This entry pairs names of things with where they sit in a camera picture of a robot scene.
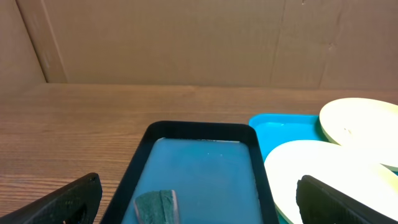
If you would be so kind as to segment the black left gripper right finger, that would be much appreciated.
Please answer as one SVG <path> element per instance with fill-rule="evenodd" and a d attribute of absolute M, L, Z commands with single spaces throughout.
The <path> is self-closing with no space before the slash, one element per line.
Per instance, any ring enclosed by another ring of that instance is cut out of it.
<path fill-rule="evenodd" d="M 297 182 L 296 204 L 303 224 L 397 224 L 310 175 Z"/>

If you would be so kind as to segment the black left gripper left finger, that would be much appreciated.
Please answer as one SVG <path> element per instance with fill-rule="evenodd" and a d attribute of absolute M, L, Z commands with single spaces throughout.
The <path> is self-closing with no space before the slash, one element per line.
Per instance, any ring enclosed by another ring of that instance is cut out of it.
<path fill-rule="evenodd" d="M 1 224 L 93 224 L 102 193 L 92 172 L 1 217 Z"/>

